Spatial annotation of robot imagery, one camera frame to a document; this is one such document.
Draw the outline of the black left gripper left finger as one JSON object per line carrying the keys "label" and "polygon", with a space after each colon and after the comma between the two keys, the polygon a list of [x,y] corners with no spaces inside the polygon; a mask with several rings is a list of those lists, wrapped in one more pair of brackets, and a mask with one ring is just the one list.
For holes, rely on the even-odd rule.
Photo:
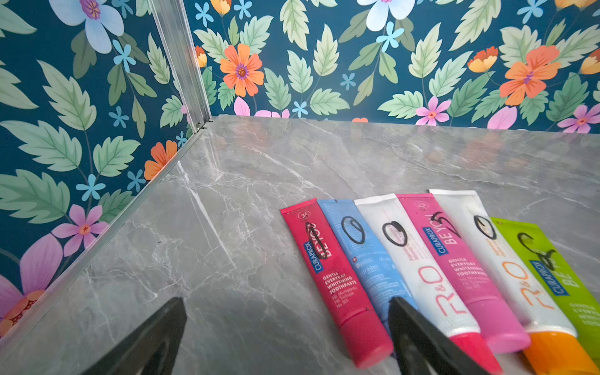
{"label": "black left gripper left finger", "polygon": [[183,298],[171,298],[84,373],[171,374],[186,321]]}

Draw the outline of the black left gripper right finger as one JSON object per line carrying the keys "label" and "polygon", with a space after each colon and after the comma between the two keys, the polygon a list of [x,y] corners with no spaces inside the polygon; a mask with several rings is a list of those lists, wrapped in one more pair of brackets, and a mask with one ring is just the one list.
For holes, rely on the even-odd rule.
{"label": "black left gripper right finger", "polygon": [[402,374],[486,374],[404,298],[390,301],[388,325]]}

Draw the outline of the white tube orange cap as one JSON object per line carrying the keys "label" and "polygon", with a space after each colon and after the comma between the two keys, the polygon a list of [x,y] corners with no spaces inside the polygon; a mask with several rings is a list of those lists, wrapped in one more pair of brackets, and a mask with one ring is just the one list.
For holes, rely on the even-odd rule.
{"label": "white tube orange cap", "polygon": [[523,354],[536,374],[598,374],[578,333],[493,223],[475,191],[429,192],[500,290],[531,339]]}

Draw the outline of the green Curaprox toothpaste tube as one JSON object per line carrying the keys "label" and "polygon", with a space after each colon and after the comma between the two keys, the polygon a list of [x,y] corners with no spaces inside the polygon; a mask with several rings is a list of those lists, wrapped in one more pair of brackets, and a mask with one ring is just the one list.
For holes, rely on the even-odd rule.
{"label": "green Curaprox toothpaste tube", "polygon": [[599,302],[538,225],[492,221],[576,328],[578,341],[598,365]]}

